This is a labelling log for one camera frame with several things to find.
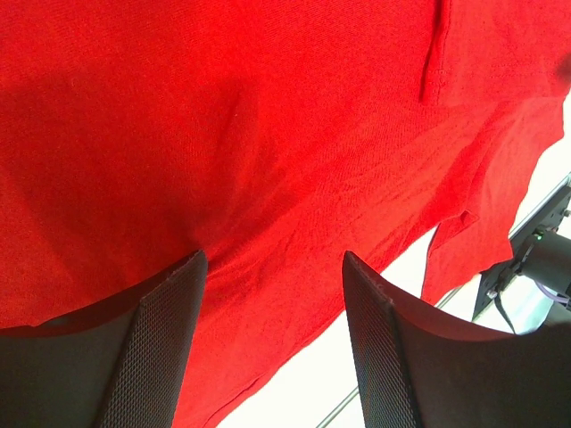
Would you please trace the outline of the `red t shirt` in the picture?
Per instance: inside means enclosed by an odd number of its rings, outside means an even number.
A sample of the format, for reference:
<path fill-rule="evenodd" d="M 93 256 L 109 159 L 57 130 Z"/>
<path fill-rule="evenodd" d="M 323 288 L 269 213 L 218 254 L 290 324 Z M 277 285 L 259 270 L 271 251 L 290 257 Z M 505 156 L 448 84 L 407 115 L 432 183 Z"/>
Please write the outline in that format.
<path fill-rule="evenodd" d="M 432 304 L 509 259 L 569 75 L 567 1 L 4 1 L 1 325 L 204 250 L 175 424 L 212 427 L 341 313 L 345 252 L 433 231 Z"/>

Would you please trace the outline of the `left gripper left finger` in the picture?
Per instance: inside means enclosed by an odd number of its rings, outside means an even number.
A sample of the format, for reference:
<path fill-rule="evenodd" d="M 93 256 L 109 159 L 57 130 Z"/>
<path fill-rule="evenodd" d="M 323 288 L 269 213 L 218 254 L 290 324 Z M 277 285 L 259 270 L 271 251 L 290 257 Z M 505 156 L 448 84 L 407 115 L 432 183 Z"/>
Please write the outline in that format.
<path fill-rule="evenodd" d="M 5 328 L 2 426 L 171 426 L 207 267 L 198 251 L 83 309 Z"/>

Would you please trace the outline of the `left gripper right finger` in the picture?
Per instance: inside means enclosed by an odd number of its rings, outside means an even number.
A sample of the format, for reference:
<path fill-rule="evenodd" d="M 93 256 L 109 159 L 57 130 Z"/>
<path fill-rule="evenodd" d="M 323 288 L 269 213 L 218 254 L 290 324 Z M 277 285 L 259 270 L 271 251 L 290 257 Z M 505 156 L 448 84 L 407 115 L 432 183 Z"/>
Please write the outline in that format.
<path fill-rule="evenodd" d="M 570 326 L 504 333 L 389 283 L 352 252 L 343 296 L 368 427 L 567 427 Z"/>

